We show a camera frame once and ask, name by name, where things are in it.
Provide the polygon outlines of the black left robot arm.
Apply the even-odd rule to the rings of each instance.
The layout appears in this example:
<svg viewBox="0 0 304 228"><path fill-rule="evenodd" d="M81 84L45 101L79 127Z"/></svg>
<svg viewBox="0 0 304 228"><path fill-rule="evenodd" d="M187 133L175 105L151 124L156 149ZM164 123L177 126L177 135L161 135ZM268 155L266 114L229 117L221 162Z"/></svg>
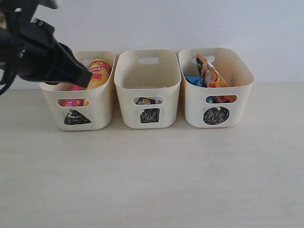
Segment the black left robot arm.
<svg viewBox="0 0 304 228"><path fill-rule="evenodd" d="M76 60L68 46L54 38L52 25L33 17L39 5L58 9L59 4L58 0L0 2L0 13L6 22L0 27L2 85L19 76L30 82L87 87L92 74Z"/></svg>

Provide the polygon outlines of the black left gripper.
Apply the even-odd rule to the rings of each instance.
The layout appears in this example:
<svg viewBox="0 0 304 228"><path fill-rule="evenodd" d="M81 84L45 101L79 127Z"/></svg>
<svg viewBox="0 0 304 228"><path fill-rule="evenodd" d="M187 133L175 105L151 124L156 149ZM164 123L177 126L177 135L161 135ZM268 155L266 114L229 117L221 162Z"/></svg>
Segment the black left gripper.
<svg viewBox="0 0 304 228"><path fill-rule="evenodd" d="M88 86L92 74L68 46L54 38L53 26L33 17L39 5L58 9L59 1L7 1L7 86L17 76L50 85Z"/></svg>

